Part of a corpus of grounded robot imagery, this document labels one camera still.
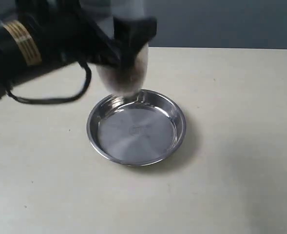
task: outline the metal dish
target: metal dish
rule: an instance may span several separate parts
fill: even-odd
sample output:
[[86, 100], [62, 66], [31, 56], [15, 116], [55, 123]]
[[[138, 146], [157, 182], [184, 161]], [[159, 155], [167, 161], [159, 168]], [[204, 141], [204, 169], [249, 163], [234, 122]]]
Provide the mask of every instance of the metal dish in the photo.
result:
[[122, 98], [107, 96], [91, 111], [88, 138], [110, 161], [146, 166], [164, 160], [181, 145], [186, 120], [168, 97], [150, 90]]

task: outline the robotic arm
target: robotic arm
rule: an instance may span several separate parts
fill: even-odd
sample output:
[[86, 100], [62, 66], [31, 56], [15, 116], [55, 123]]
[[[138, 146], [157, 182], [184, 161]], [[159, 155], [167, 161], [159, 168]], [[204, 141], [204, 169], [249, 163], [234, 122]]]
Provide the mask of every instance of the robotic arm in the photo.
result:
[[[87, 63], [97, 64], [105, 74], [115, 76], [115, 85], [133, 80], [123, 74], [129, 75], [136, 67], [138, 54], [156, 35], [154, 18], [114, 18], [114, 34], [108, 35], [95, 22], [105, 14], [83, 10], [79, 0], [16, 0], [16, 7], [17, 20], [0, 26], [0, 98], [7, 93], [26, 104], [79, 99], [91, 80]], [[86, 82], [77, 95], [39, 100], [12, 94], [14, 86], [73, 62], [86, 70]]]

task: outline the stainless steel bowl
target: stainless steel bowl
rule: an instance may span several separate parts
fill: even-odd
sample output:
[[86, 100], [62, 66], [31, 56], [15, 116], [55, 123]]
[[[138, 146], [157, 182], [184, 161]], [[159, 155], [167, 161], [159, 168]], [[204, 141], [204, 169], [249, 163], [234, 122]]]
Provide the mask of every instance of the stainless steel bowl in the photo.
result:
[[168, 97], [141, 90], [134, 97], [107, 96], [91, 111], [88, 138], [110, 161], [146, 166], [164, 160], [181, 145], [186, 120]]

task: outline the table surface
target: table surface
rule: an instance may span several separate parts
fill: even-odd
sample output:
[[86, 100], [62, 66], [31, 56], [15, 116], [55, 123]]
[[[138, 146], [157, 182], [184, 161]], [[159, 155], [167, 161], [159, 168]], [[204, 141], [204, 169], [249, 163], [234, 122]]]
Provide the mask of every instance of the table surface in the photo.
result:
[[[83, 79], [72, 65], [15, 94], [72, 94]], [[287, 234], [287, 51], [152, 48], [144, 88], [173, 99], [188, 128], [143, 168], [89, 143], [108, 94], [96, 72], [72, 104], [0, 101], [0, 234]]]

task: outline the gray wall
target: gray wall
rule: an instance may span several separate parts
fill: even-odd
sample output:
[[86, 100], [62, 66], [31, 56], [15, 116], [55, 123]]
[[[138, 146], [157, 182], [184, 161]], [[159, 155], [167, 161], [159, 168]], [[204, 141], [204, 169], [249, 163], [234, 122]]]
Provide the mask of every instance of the gray wall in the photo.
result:
[[[14, 0], [0, 0], [0, 11]], [[287, 0], [146, 0], [152, 46], [287, 48]]]

